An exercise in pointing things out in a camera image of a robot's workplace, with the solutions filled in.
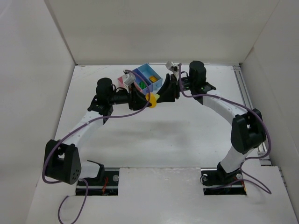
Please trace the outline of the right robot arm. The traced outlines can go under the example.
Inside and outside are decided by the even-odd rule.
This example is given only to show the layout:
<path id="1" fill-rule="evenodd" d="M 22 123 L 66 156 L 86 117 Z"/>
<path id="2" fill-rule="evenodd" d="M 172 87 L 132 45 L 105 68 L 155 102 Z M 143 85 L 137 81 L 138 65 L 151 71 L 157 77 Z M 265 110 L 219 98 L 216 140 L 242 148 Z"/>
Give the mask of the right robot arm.
<path id="1" fill-rule="evenodd" d="M 223 98 L 216 87 L 207 82 L 206 68 L 200 61 L 189 64 L 186 77 L 182 76 L 180 64 L 167 62 L 166 68 L 172 74 L 166 75 L 157 93 L 158 103 L 174 102 L 180 94 L 190 91 L 190 98 L 212 109 L 231 125 L 231 148 L 216 170 L 201 172 L 203 185 L 226 185 L 238 180 L 237 176 L 241 174 L 241 166 L 247 156 L 266 141 L 261 112 Z"/>

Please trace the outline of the yellow oval lego piece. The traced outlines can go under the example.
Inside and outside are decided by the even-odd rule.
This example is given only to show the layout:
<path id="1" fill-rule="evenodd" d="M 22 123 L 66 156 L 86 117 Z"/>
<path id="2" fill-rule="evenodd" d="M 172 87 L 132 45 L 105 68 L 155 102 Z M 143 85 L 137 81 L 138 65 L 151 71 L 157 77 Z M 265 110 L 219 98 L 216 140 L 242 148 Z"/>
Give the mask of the yellow oval lego piece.
<path id="1" fill-rule="evenodd" d="M 157 100 L 155 99 L 155 94 L 150 92 L 145 95 L 147 101 L 149 101 L 149 108 L 155 108 L 157 105 Z"/>

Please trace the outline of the green 2x2 lego brick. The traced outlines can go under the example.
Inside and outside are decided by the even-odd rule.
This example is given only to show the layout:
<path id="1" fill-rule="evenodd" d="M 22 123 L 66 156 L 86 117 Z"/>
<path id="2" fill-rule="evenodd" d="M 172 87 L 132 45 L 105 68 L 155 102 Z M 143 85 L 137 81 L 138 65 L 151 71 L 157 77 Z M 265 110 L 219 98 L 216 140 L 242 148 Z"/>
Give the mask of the green 2x2 lego brick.
<path id="1" fill-rule="evenodd" d="M 144 82 L 140 82 L 140 83 L 139 83 L 139 87 L 140 87 L 141 89 L 144 89 L 144 88 L 146 88 L 146 84 L 145 84 Z"/>

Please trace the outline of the aluminium rail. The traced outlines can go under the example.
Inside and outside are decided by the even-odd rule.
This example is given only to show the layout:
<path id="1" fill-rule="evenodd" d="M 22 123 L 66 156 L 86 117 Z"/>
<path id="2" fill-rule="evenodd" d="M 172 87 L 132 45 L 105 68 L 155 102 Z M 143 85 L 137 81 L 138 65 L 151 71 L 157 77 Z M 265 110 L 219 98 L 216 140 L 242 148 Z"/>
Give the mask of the aluminium rail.
<path id="1" fill-rule="evenodd" d="M 233 124 L 232 136 L 241 137 L 238 144 L 242 148 L 252 146 L 253 148 L 261 147 L 263 151 L 256 157 L 247 157 L 246 159 L 269 160 L 271 152 L 271 138 L 266 125 L 263 122 L 262 114 L 258 109 L 254 109 L 250 100 L 245 81 L 243 79 L 240 66 L 233 66 L 235 76 L 242 94 L 244 108 L 247 111 L 244 115 L 244 122 L 238 119 L 237 123 Z"/>

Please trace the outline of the purple drawer container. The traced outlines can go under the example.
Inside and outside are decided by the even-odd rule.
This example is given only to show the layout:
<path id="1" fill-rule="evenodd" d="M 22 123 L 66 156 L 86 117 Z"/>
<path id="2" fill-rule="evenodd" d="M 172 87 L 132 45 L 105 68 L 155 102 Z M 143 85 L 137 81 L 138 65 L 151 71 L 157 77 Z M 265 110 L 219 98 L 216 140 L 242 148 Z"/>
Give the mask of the purple drawer container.
<path id="1" fill-rule="evenodd" d="M 135 73 L 137 73 L 141 78 L 136 76 L 135 79 L 135 86 L 137 89 L 142 92 L 144 95 L 148 93 L 148 88 L 146 87 L 146 84 L 149 87 L 150 92 L 153 91 L 153 83 L 149 80 L 149 73 L 147 71 L 142 71 L 140 69 L 134 69 Z"/>

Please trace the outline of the pink drawer container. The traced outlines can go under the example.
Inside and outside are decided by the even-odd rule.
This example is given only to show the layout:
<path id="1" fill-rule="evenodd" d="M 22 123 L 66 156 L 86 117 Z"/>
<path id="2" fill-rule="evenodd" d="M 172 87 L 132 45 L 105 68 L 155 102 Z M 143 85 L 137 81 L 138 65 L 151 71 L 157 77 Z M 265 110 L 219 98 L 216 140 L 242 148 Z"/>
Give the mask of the pink drawer container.
<path id="1" fill-rule="evenodd" d="M 117 78 L 118 86 L 127 89 L 127 85 L 125 84 L 125 81 L 127 79 L 127 75 L 124 74 L 121 77 Z"/>

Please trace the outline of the light blue drawer container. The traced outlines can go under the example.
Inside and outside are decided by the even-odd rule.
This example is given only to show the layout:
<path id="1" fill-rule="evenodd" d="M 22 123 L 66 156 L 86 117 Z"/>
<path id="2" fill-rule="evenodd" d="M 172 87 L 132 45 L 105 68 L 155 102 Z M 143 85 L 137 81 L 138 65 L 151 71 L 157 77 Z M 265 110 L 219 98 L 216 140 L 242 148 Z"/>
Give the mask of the light blue drawer container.
<path id="1" fill-rule="evenodd" d="M 153 83 L 153 91 L 157 91 L 162 86 L 163 79 L 156 73 L 156 71 L 149 64 L 143 64 L 139 66 L 137 69 L 147 71 L 149 73 L 149 77 L 155 76 L 157 78 L 157 81 Z"/>

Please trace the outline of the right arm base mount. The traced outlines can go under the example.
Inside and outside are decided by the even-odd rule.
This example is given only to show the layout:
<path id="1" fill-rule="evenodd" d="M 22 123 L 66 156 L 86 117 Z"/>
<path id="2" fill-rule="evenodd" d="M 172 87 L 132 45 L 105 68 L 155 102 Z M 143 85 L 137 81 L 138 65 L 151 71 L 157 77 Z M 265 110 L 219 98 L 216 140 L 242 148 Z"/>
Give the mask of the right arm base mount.
<path id="1" fill-rule="evenodd" d="M 202 168 L 200 174 L 199 181 L 203 185 L 203 193 L 205 196 L 245 196 L 247 194 L 240 170 L 236 170 L 228 175 L 223 175 L 217 168 Z"/>

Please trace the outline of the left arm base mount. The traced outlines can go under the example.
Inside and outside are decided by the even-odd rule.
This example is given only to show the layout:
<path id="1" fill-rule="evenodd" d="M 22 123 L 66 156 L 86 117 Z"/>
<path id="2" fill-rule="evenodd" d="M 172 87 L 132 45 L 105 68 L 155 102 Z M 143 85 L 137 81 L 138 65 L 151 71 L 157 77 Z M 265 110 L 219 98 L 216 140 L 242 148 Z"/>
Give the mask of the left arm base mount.
<path id="1" fill-rule="evenodd" d="M 119 168 L 106 168 L 103 164 L 86 161 L 82 165 L 80 179 L 75 188 L 76 196 L 117 196 L 120 178 Z"/>

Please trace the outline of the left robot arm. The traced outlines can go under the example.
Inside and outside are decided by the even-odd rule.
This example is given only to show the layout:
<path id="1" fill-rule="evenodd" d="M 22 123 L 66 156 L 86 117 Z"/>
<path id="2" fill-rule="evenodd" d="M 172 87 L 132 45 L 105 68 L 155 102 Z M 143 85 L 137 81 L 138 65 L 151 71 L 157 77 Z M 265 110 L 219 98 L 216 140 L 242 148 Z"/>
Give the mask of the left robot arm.
<path id="1" fill-rule="evenodd" d="M 45 147 L 42 179 L 47 184 L 64 182 L 75 184 L 85 178 L 95 178 L 102 165 L 92 161 L 82 162 L 80 150 L 84 143 L 99 128 L 113 118 L 113 106 L 128 104 L 133 111 L 132 116 L 152 106 L 154 96 L 144 95 L 135 85 L 126 90 L 116 89 L 110 78 L 101 78 L 97 82 L 96 95 L 83 118 L 60 140 L 49 140 Z"/>

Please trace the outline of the yellow striped lego brick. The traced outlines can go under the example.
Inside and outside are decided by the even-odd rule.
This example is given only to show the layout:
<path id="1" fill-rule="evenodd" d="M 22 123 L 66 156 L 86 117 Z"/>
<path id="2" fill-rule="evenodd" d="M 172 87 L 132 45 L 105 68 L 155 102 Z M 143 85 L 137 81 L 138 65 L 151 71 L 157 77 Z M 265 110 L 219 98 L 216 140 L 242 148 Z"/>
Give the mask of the yellow striped lego brick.
<path id="1" fill-rule="evenodd" d="M 149 77 L 149 80 L 152 82 L 152 83 L 155 83 L 157 81 L 157 78 L 155 76 L 150 76 Z"/>

